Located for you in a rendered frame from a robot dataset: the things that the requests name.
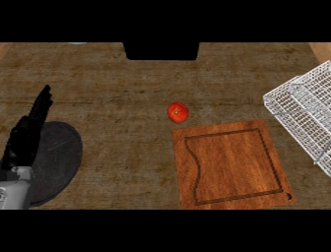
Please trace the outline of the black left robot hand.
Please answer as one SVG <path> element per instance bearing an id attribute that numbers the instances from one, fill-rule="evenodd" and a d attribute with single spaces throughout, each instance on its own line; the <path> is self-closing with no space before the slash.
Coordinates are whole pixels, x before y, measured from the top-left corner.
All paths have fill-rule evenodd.
<path id="1" fill-rule="evenodd" d="M 25 115 L 10 132 L 1 159 L 1 169 L 16 166 L 31 166 L 38 153 L 41 128 L 52 106 L 50 86 L 44 86 L 37 97 L 31 112 Z"/>

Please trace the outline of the brown wooden cutting board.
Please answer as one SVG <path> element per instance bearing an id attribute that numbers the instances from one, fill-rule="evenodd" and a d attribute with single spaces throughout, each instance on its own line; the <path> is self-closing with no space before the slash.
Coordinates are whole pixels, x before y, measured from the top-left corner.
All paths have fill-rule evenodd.
<path id="1" fill-rule="evenodd" d="M 296 202 L 262 120 L 173 132 L 185 209 L 262 209 Z"/>

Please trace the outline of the dark grey round placemat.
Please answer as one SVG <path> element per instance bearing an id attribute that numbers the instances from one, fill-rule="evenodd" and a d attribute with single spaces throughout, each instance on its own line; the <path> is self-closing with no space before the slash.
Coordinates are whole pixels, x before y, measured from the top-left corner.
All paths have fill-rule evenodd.
<path id="1" fill-rule="evenodd" d="M 65 122 L 46 122 L 34 172 L 31 207 L 49 202 L 64 191 L 78 171 L 83 158 L 83 141 L 75 128 Z M 0 181 L 16 179 L 10 170 L 1 169 Z"/>

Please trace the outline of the red tomato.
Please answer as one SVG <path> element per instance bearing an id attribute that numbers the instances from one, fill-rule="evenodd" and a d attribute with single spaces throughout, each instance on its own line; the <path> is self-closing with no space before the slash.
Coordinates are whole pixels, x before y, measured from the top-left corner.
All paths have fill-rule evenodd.
<path id="1" fill-rule="evenodd" d="M 188 106 L 181 101 L 173 102 L 169 105 L 167 115 L 175 123 L 178 124 L 184 123 L 189 118 Z"/>

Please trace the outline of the black appliance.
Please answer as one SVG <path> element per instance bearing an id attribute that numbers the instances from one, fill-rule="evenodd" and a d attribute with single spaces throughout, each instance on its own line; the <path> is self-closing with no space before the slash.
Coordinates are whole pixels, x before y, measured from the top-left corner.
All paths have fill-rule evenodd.
<path id="1" fill-rule="evenodd" d="M 181 60 L 198 58 L 197 42 L 126 42 L 124 53 L 129 60 Z"/>

